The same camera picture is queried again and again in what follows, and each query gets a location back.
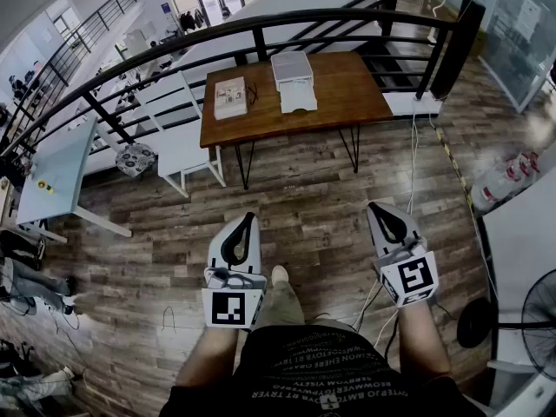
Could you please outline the person's right forearm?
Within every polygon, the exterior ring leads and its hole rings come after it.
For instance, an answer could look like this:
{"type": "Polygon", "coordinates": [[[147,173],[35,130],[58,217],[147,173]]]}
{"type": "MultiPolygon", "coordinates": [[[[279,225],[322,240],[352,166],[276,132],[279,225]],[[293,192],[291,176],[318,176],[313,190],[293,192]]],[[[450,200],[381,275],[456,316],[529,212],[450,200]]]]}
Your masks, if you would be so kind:
{"type": "Polygon", "coordinates": [[[401,308],[398,322],[401,373],[420,384],[449,376],[450,360],[427,302],[401,308]]]}

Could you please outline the pack of water bottles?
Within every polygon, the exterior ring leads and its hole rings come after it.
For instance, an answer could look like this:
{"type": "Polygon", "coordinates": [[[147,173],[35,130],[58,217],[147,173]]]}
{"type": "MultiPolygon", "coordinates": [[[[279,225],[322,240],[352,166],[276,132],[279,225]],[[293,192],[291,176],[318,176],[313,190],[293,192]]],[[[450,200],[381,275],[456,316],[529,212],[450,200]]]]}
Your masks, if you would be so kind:
{"type": "Polygon", "coordinates": [[[471,188],[474,209],[485,214],[530,187],[539,176],[538,158],[534,151],[521,152],[479,176],[471,188]]]}

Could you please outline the black standing fan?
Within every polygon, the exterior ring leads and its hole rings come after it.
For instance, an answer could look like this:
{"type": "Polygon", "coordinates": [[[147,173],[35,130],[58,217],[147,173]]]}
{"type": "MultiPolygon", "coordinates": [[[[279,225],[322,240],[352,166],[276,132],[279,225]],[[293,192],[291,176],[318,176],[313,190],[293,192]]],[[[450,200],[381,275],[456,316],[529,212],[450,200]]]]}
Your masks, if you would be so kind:
{"type": "Polygon", "coordinates": [[[497,321],[494,306],[485,298],[469,302],[458,319],[457,341],[475,348],[494,329],[519,331],[533,367],[556,381],[556,269],[531,286],[516,322],[497,321]]]}

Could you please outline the brown wooden table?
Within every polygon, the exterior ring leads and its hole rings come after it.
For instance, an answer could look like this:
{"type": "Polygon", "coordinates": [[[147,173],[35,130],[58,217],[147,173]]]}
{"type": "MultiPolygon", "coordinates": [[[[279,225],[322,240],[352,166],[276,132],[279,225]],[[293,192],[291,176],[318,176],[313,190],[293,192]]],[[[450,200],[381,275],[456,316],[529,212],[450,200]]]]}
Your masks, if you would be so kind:
{"type": "Polygon", "coordinates": [[[361,125],[391,121],[394,115],[362,58],[355,52],[310,55],[314,72],[317,110],[296,110],[283,114],[271,63],[259,62],[222,69],[207,75],[203,98],[200,146],[235,147],[242,183],[248,185],[250,167],[244,167],[240,146],[276,136],[321,129],[349,127],[341,136],[354,172],[359,170],[361,125]],[[215,85],[242,77],[245,86],[255,90],[254,102],[242,116],[217,120],[214,116],[215,85]]]}

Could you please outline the white counter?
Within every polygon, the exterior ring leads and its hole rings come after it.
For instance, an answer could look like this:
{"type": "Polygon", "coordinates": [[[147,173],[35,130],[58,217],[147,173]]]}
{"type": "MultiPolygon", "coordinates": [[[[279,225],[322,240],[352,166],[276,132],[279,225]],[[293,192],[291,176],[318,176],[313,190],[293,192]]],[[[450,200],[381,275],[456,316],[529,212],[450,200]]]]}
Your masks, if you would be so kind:
{"type": "MultiPolygon", "coordinates": [[[[482,221],[494,282],[497,323],[520,324],[534,283],[556,269],[556,168],[482,221]]],[[[490,406],[499,412],[517,400],[516,416],[534,414],[556,393],[556,383],[533,366],[520,330],[496,329],[490,406]]]]}

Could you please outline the grey book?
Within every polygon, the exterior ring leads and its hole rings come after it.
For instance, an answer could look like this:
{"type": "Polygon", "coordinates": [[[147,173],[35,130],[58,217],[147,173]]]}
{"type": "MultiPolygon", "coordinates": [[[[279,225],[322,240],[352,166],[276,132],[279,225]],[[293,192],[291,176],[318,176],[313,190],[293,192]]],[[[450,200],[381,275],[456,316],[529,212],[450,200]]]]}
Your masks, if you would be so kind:
{"type": "Polygon", "coordinates": [[[248,112],[244,77],[215,84],[214,115],[216,120],[242,116],[248,112]]]}

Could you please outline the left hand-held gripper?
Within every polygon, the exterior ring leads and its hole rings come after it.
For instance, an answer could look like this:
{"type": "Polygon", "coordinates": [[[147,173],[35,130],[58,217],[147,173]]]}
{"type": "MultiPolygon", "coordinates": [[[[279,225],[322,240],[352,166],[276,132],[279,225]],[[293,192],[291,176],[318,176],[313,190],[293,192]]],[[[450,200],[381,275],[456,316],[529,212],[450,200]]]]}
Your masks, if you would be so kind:
{"type": "Polygon", "coordinates": [[[254,213],[234,219],[216,234],[209,244],[208,265],[207,287],[202,289],[206,326],[251,330],[268,285],[265,276],[249,274],[261,272],[260,227],[254,213]]]}

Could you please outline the person's black printed t-shirt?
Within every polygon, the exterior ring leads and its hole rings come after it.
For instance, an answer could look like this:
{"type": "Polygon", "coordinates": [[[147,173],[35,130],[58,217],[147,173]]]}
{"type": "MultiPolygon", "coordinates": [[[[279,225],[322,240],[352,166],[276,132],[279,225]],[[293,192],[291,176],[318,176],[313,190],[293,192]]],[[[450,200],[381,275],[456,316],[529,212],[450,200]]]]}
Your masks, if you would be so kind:
{"type": "Polygon", "coordinates": [[[419,385],[357,333],[325,326],[252,332],[213,387],[173,387],[160,417],[486,417],[448,377],[419,385]]]}

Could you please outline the black balcony railing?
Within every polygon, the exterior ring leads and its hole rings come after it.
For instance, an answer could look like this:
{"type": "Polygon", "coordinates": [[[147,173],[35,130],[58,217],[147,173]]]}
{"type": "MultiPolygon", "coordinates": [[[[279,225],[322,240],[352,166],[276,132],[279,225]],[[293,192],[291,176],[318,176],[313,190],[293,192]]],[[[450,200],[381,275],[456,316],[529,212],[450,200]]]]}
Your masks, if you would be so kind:
{"type": "Polygon", "coordinates": [[[62,98],[85,58],[92,54],[119,18],[126,15],[137,0],[107,0],[76,27],[65,25],[63,42],[38,71],[24,79],[10,81],[14,102],[5,110],[0,142],[21,134],[47,109],[62,98]]]}

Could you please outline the yellow black floor strip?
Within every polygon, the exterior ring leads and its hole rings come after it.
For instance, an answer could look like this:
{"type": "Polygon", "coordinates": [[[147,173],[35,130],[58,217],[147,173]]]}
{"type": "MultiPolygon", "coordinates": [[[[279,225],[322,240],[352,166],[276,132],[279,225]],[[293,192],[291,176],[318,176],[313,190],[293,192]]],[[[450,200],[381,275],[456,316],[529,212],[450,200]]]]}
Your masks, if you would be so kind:
{"type": "Polygon", "coordinates": [[[444,140],[443,135],[440,133],[440,131],[435,126],[434,126],[434,132],[437,135],[437,137],[440,141],[440,144],[442,145],[442,148],[444,149],[450,163],[453,166],[453,170],[454,170],[454,172],[456,174],[456,177],[457,177],[457,179],[460,183],[460,186],[463,190],[463,193],[464,193],[464,196],[465,196],[465,199],[466,199],[466,202],[467,202],[467,206],[470,209],[471,215],[473,215],[473,202],[472,202],[470,189],[467,185],[467,181],[464,178],[464,176],[461,174],[460,167],[459,167],[458,163],[455,161],[455,158],[453,157],[453,154],[452,154],[450,148],[448,147],[448,144],[444,140]]]}

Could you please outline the rack of dark coats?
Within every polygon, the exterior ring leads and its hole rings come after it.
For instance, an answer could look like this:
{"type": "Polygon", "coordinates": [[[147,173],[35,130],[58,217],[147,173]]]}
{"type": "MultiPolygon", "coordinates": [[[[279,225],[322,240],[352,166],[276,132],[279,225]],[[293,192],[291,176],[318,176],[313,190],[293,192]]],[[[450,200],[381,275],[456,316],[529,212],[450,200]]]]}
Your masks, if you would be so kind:
{"type": "Polygon", "coordinates": [[[205,18],[199,9],[194,9],[194,12],[188,10],[180,14],[179,24],[185,32],[199,30],[205,25],[205,18]]]}

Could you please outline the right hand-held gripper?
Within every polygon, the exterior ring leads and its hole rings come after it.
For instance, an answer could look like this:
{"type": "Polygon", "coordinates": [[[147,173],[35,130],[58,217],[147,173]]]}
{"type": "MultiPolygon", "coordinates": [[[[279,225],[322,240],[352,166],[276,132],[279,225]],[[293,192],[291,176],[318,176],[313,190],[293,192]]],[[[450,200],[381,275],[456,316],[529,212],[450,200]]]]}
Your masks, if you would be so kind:
{"type": "Polygon", "coordinates": [[[380,257],[375,262],[379,281],[394,305],[406,307],[431,297],[439,286],[436,260],[413,217],[393,205],[371,202],[367,218],[380,257]]]}

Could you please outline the white chair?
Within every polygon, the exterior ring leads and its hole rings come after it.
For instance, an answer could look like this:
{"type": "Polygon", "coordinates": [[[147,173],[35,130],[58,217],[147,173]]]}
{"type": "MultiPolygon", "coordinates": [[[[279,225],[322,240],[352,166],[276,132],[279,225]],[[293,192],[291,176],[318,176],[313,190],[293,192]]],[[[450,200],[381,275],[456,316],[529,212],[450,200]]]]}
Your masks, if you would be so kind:
{"type": "Polygon", "coordinates": [[[227,183],[223,177],[221,149],[215,149],[216,159],[210,158],[209,149],[200,146],[202,111],[183,73],[169,76],[157,75],[153,82],[136,92],[141,108],[155,125],[157,131],[144,137],[158,155],[158,175],[184,197],[185,176],[204,169],[209,170],[222,187],[227,183]],[[163,111],[189,104],[196,119],[174,127],[162,125],[156,115],[163,111]]]}

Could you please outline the person's left forearm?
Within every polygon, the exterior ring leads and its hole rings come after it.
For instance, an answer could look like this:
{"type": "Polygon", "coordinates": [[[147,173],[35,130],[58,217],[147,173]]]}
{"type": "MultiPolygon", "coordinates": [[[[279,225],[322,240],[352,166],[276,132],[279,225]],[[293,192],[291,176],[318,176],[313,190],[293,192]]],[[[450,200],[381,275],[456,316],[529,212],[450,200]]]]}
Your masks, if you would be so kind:
{"type": "Polygon", "coordinates": [[[205,328],[176,376],[177,387],[215,387],[234,372],[239,330],[205,328]]]}

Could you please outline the white plastic drawer box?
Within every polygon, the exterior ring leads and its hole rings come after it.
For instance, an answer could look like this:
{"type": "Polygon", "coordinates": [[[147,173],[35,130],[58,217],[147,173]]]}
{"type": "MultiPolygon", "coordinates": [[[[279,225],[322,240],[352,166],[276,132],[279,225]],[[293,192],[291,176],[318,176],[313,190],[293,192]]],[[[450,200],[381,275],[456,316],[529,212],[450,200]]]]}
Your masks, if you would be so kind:
{"type": "Polygon", "coordinates": [[[281,98],[282,114],[298,109],[317,110],[314,74],[303,51],[287,51],[271,56],[275,86],[281,98]]]}

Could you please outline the person's khaki trouser leg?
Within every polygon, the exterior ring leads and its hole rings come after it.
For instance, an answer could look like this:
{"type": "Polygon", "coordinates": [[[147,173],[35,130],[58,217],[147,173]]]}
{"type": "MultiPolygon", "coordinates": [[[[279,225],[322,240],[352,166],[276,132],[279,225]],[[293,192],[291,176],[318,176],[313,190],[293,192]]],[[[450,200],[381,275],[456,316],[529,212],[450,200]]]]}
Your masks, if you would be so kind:
{"type": "Polygon", "coordinates": [[[262,302],[255,329],[304,324],[305,316],[292,286],[284,280],[275,282],[262,302]]]}

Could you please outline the dark curved handrail railing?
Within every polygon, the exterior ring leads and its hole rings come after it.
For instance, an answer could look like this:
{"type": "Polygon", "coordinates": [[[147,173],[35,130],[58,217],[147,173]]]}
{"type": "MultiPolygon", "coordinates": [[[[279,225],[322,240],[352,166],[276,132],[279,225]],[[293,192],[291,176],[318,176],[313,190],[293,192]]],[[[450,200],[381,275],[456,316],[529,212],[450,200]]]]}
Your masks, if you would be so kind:
{"type": "Polygon", "coordinates": [[[251,55],[256,57],[257,62],[266,63],[282,52],[301,51],[312,56],[337,43],[353,43],[355,50],[365,51],[361,56],[364,62],[426,63],[426,68],[419,72],[403,69],[372,72],[374,80],[382,77],[416,77],[419,80],[409,86],[381,86],[381,92],[414,92],[417,97],[422,97],[426,91],[431,91],[434,97],[443,100],[449,95],[471,52],[485,11],[485,7],[474,0],[463,0],[457,20],[450,22],[387,10],[385,2],[380,0],[367,8],[295,10],[248,17],[170,40],[94,76],[55,103],[0,150],[0,169],[23,156],[36,153],[40,143],[61,130],[60,126],[47,129],[50,119],[79,100],[88,104],[87,111],[94,110],[103,122],[109,124],[110,133],[118,134],[126,143],[133,142],[135,137],[125,132],[124,125],[116,120],[124,111],[105,109],[103,106],[111,101],[111,96],[98,98],[94,96],[94,90],[165,55],[197,45],[204,46],[213,40],[223,44],[222,53],[208,53],[204,58],[145,77],[129,88],[140,89],[177,72],[200,69],[228,59],[234,60],[235,66],[240,67],[247,64],[251,55]]]}

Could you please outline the white table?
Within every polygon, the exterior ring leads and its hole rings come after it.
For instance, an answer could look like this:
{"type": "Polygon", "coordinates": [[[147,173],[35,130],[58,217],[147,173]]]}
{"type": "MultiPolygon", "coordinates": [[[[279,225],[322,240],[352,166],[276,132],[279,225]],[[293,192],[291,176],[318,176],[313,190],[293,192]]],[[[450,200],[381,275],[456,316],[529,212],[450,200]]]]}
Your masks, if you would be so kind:
{"type": "Polygon", "coordinates": [[[84,170],[96,135],[97,122],[87,122],[45,139],[33,156],[33,170],[27,176],[17,209],[16,225],[36,230],[36,224],[63,215],[76,215],[118,235],[130,238],[132,232],[78,205],[84,170]],[[40,189],[43,180],[53,189],[51,195],[40,189]]]}

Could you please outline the patterned cushion stool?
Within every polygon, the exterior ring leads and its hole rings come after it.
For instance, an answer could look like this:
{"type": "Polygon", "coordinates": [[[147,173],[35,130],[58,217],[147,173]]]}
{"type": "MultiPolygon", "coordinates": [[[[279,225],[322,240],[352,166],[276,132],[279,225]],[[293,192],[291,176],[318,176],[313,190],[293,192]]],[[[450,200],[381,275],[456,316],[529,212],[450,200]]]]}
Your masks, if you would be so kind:
{"type": "Polygon", "coordinates": [[[156,161],[156,153],[148,145],[134,142],[116,154],[116,166],[127,176],[137,177],[150,169],[156,161]]]}

